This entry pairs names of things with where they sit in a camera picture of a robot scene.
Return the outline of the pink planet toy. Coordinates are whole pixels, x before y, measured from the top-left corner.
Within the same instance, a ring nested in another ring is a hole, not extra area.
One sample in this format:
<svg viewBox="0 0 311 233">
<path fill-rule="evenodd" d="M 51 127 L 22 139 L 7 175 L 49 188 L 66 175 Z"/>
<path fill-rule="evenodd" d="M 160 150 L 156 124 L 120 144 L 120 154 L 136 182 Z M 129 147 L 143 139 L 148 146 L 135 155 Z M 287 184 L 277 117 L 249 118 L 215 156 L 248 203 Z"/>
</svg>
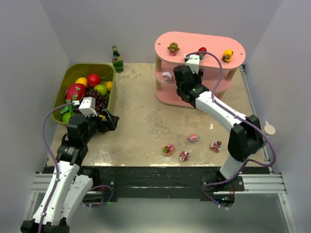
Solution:
<svg viewBox="0 0 311 233">
<path fill-rule="evenodd" d="M 188 136 L 188 140 L 189 140 L 190 142 L 195 142 L 195 141 L 197 141 L 198 139 L 199 139 L 199 136 L 196 135 L 196 134 L 194 134 L 194 133 L 192 133 L 192 134 L 190 134 L 190 135 Z"/>
</svg>

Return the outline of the yellow-haired doll toy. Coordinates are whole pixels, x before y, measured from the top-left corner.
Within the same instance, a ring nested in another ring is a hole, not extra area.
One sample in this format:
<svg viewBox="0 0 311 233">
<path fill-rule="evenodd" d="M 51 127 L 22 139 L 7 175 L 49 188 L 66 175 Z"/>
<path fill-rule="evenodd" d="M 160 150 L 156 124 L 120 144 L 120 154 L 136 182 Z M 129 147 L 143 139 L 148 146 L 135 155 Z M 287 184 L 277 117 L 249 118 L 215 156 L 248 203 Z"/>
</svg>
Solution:
<svg viewBox="0 0 311 233">
<path fill-rule="evenodd" d="M 231 49 L 225 50 L 222 56 L 222 61 L 226 63 L 231 62 L 233 54 L 234 54 L 233 50 Z"/>
</svg>

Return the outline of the brown-haired doll toy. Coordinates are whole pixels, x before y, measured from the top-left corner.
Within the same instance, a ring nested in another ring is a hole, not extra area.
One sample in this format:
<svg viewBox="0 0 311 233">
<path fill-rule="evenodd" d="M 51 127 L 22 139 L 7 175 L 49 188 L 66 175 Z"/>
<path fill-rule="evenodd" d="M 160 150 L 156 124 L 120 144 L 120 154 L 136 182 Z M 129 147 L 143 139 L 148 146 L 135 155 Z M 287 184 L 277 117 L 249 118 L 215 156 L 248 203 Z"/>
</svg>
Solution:
<svg viewBox="0 0 311 233">
<path fill-rule="evenodd" d="M 170 56 L 176 56 L 177 53 L 179 52 L 180 48 L 178 46 L 177 43 L 172 42 L 168 47 L 167 47 L 168 51 L 169 51 L 169 55 Z"/>
</svg>

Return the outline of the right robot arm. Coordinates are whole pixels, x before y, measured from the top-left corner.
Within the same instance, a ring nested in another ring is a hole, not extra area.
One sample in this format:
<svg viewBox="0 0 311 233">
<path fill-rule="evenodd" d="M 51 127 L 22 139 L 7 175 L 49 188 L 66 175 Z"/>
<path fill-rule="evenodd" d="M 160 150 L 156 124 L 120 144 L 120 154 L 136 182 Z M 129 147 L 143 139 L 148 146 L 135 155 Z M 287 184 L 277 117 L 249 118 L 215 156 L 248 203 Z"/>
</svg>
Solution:
<svg viewBox="0 0 311 233">
<path fill-rule="evenodd" d="M 260 120 L 257 116 L 246 116 L 235 111 L 214 97 L 212 92 L 202 85 L 204 71 L 195 74 L 189 66 L 180 65 L 173 69 L 177 94 L 182 101 L 199 109 L 220 123 L 229 132 L 229 157 L 220 168 L 223 179 L 236 175 L 246 160 L 264 146 Z"/>
</svg>

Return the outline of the pink round toy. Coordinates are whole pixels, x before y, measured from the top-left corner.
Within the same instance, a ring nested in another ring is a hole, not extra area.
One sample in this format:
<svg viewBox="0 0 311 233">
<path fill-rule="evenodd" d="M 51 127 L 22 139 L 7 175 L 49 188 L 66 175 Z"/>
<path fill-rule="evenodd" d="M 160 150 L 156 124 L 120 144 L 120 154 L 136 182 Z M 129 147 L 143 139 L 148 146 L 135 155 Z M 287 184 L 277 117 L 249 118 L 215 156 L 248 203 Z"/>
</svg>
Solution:
<svg viewBox="0 0 311 233">
<path fill-rule="evenodd" d="M 173 76 L 170 72 L 163 72 L 161 76 L 165 83 L 170 83 L 173 79 Z"/>
</svg>

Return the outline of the red-haired doll toy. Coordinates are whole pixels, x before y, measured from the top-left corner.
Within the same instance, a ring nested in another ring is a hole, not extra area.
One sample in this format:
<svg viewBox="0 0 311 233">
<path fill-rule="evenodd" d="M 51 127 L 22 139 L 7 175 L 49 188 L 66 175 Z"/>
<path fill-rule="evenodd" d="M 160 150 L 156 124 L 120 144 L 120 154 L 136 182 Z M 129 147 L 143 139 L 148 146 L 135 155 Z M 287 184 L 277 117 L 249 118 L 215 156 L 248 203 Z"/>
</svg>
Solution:
<svg viewBox="0 0 311 233">
<path fill-rule="evenodd" d="M 203 52 L 203 51 L 205 52 L 205 51 L 207 51 L 207 49 L 205 47 L 201 47 L 201 48 L 198 49 L 198 51 L 199 52 Z"/>
</svg>

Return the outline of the strawberry cake toy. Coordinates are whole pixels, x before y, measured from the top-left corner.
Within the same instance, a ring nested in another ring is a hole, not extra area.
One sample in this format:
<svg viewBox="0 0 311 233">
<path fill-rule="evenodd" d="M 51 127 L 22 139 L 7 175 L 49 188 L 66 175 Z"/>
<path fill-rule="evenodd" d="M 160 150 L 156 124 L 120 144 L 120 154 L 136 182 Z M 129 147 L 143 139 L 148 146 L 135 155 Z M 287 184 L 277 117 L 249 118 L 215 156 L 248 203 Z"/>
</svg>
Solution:
<svg viewBox="0 0 311 233">
<path fill-rule="evenodd" d="M 173 144 L 168 144 L 163 147 L 163 153 L 167 156 L 172 155 L 175 151 L 175 146 Z"/>
</svg>

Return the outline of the red white swirl toy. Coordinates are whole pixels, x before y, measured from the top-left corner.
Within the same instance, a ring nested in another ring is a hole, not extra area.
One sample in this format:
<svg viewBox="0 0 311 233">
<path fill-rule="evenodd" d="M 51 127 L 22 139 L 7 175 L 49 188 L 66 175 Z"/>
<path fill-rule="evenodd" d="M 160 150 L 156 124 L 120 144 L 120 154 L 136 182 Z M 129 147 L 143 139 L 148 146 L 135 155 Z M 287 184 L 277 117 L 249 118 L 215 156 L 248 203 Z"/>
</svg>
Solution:
<svg viewBox="0 0 311 233">
<path fill-rule="evenodd" d="M 189 155 L 190 155 L 189 151 L 182 151 L 179 155 L 179 160 L 181 162 L 187 161 L 189 159 Z"/>
</svg>

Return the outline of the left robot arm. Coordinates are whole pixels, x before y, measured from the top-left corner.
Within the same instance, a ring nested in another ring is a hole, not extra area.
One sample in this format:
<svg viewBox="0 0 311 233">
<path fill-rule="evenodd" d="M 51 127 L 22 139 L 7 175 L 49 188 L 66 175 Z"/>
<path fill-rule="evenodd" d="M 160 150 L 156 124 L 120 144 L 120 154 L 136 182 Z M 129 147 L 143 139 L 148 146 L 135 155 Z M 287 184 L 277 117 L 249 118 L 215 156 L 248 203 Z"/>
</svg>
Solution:
<svg viewBox="0 0 311 233">
<path fill-rule="evenodd" d="M 23 233 L 68 233 L 69 222 L 83 197 L 95 189 L 99 181 L 97 169 L 83 170 L 87 144 L 96 133 L 114 131 L 118 116 L 104 111 L 104 117 L 96 114 L 70 117 L 67 134 L 62 138 L 55 159 L 54 172 L 46 194 L 31 220 L 23 221 Z"/>
</svg>

